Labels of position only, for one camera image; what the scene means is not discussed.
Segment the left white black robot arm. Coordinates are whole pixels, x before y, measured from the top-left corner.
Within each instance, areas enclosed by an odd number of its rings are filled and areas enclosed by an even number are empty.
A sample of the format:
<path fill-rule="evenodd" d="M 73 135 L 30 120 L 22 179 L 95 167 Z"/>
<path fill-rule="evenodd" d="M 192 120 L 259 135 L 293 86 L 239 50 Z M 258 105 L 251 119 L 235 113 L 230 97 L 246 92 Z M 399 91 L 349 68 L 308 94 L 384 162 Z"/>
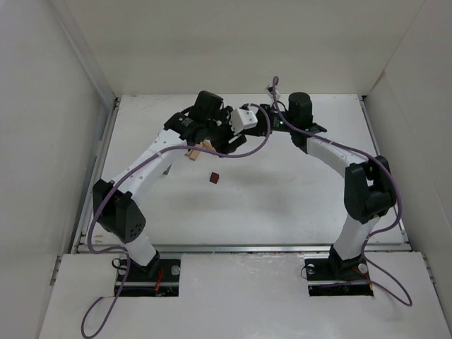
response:
<path fill-rule="evenodd" d="M 146 218 L 141 210 L 151 186 L 189 150 L 199 150 L 204 141 L 215 155 L 230 155 L 246 142 L 243 134 L 258 119 L 248 105 L 225 106 L 224 100 L 201 91 L 194 105 L 173 114 L 156 139 L 121 174 L 93 186 L 93 222 L 112 233 L 131 262 L 148 275 L 157 268 L 160 255 L 143 233 Z"/>

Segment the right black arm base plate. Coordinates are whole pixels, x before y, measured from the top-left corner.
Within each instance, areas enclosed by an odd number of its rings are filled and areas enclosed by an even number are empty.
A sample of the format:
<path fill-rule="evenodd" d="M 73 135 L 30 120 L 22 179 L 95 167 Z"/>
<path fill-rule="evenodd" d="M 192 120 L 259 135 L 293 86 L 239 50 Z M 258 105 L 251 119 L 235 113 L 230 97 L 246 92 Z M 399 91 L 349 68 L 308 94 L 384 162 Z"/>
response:
<path fill-rule="evenodd" d="M 362 261 L 336 261 L 330 258 L 306 258 L 304 266 L 308 281 L 345 282 L 367 280 L 368 275 L 362 273 L 358 266 Z"/>

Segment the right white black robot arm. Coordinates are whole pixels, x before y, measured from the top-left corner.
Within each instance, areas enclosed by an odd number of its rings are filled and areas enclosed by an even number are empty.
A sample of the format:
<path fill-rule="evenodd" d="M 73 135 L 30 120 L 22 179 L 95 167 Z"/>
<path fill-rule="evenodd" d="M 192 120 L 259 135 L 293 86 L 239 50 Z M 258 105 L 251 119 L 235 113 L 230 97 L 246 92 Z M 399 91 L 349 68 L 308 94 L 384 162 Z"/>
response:
<path fill-rule="evenodd" d="M 365 262 L 363 250 L 379 219 L 397 203 L 398 195 L 386 158 L 332 141 L 326 128 L 314 122 L 311 98 L 292 93 L 289 106 L 277 97 L 253 112 L 244 105 L 234 124 L 241 135 L 269 136 L 272 131 L 291 135 L 294 145 L 321 160 L 344 180 L 343 202 L 347 217 L 331 245 L 328 264 L 337 278 Z"/>

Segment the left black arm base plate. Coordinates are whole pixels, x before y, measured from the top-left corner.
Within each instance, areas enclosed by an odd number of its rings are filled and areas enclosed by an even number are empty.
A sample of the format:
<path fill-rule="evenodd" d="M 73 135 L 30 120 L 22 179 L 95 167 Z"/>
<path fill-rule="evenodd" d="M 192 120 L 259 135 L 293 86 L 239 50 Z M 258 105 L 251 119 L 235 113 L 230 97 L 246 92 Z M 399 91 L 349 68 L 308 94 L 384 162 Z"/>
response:
<path fill-rule="evenodd" d="M 157 268 L 152 270 L 153 274 L 150 275 L 144 267 L 132 261 L 126 283 L 130 285 L 150 285 L 156 283 L 160 277 L 162 277 L 161 282 L 164 284 L 177 283 L 179 282 L 181 263 L 180 258 L 161 258 Z"/>

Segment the long light wooden block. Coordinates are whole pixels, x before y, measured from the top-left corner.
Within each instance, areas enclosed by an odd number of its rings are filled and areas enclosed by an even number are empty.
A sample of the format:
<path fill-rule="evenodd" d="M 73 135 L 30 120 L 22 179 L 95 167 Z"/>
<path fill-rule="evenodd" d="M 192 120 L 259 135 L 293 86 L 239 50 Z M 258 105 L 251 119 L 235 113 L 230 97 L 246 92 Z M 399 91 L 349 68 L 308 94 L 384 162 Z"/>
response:
<path fill-rule="evenodd" d="M 203 150 L 212 150 L 214 151 L 214 147 L 211 145 L 211 142 L 208 140 L 205 140 L 199 144 L 195 145 L 196 149 L 188 150 L 185 153 L 185 156 L 188 157 L 188 159 L 192 161 L 196 161 L 199 155 L 201 154 L 201 149 Z"/>

